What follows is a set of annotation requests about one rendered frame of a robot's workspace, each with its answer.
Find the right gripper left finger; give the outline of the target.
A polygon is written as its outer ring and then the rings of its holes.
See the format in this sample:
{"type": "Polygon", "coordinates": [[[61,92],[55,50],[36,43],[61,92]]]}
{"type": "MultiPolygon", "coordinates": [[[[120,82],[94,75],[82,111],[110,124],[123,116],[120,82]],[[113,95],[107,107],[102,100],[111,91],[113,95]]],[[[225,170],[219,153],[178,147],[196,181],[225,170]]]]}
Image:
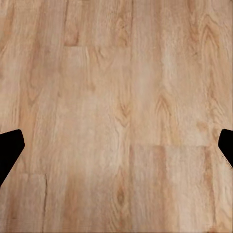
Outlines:
{"type": "Polygon", "coordinates": [[[0,134],[0,186],[25,148],[20,129],[0,134]]]}

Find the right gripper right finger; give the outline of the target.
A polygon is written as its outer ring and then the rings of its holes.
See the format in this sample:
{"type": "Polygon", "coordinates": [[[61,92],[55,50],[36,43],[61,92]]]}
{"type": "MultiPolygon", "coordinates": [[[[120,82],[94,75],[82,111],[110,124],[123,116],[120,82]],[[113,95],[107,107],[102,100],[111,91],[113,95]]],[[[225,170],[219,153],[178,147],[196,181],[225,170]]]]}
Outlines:
{"type": "Polygon", "coordinates": [[[218,147],[233,167],[233,131],[227,129],[221,131],[218,147]]]}

